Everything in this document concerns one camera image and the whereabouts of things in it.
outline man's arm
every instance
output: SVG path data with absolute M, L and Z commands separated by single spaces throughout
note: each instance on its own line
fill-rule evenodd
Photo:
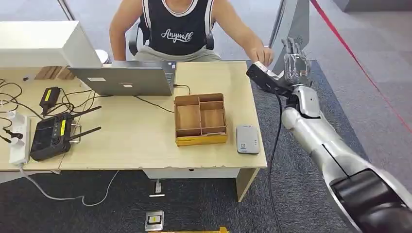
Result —
M 141 0 L 123 0 L 110 24 L 110 45 L 115 61 L 126 60 L 125 33 L 142 15 Z
M 214 0 L 212 17 L 226 34 L 242 46 L 252 62 L 260 61 L 266 66 L 272 63 L 273 51 L 264 47 L 261 39 L 242 22 L 228 0 Z

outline desk surface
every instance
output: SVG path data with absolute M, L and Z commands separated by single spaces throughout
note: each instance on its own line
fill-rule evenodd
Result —
M 229 139 L 225 144 L 177 147 L 174 114 L 134 97 L 108 97 L 95 100 L 102 109 L 86 114 L 83 130 L 101 126 L 72 147 L 60 165 L 61 170 L 266 167 L 260 138 L 258 155 L 238 154 L 236 126 L 254 125 L 258 117 L 245 62 L 179 63 L 176 84 L 188 85 L 193 94 L 223 93 Z M 187 95 L 185 87 L 175 96 Z M 174 97 L 143 97 L 173 109 Z
M 39 106 L 40 99 L 43 96 L 44 90 L 47 87 L 58 86 L 63 88 L 66 93 L 75 92 L 75 91 L 84 91 L 86 90 L 84 87 L 80 86 L 80 82 L 78 80 L 30 80 L 24 82 L 22 80 L 23 77 L 33 77 L 39 71 L 38 68 L 28 68 L 28 69 L 0 69 L 0 78 L 5 79 L 7 82 L 15 82 L 19 84 L 23 89 L 23 94 L 18 97 L 18 101 L 27 105 L 28 107 L 35 110 L 37 113 L 41 113 L 41 108 Z M 15 96 L 19 93 L 18 87 L 14 85 L 8 85 L 0 89 L 0 93 L 7 93 L 9 95 Z M 81 93 L 71 95 L 69 97 L 70 101 L 74 104 L 80 104 L 87 99 L 90 93 Z M 7 96 L 1 95 L 0 100 L 8 100 L 10 99 Z M 8 111 L 13 109 L 15 104 L 8 104 L 0 107 L 0 111 Z M 29 116 L 34 116 L 32 112 L 27 110 L 26 108 L 20 106 L 17 111 L 22 114 L 26 114 Z M 0 114 L 1 117 L 6 117 L 6 114 Z M 31 140 L 34 137 L 34 131 L 36 128 L 36 124 L 40 121 L 37 117 L 31 117 Z M 8 123 L 6 121 L 0 121 L 1 126 L 6 126 Z M 17 168 L 9 164 L 9 147 L 8 145 L 1 141 L 0 142 L 0 170 L 17 170 Z M 33 159 L 30 159 L 29 163 L 24 166 L 25 170 L 58 170 L 60 167 L 60 163 L 63 159 L 63 155 L 53 157 L 51 159 L 36 162 Z

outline black router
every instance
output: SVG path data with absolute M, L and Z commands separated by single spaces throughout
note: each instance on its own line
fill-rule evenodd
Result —
M 36 161 L 43 161 L 59 154 L 63 154 L 70 150 L 70 141 L 73 139 L 100 130 L 101 127 L 97 127 L 92 130 L 70 136 L 72 122 L 75 117 L 93 112 L 100 108 L 102 107 L 98 106 L 74 115 L 71 115 L 70 113 L 62 113 L 40 121 L 37 124 L 36 131 L 34 133 L 32 149 L 30 150 L 31 158 Z

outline white power strip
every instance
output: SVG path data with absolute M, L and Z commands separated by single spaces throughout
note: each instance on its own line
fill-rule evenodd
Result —
M 8 113 L 8 118 L 11 120 L 13 133 L 21 133 L 22 139 L 12 138 L 10 145 L 9 163 L 14 165 L 26 164 L 29 161 L 30 153 L 30 118 L 28 116 L 12 111 Z

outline wooden organizer tray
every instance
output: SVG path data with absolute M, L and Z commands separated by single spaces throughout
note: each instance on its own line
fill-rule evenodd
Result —
M 225 143 L 223 94 L 178 96 L 174 100 L 178 146 Z

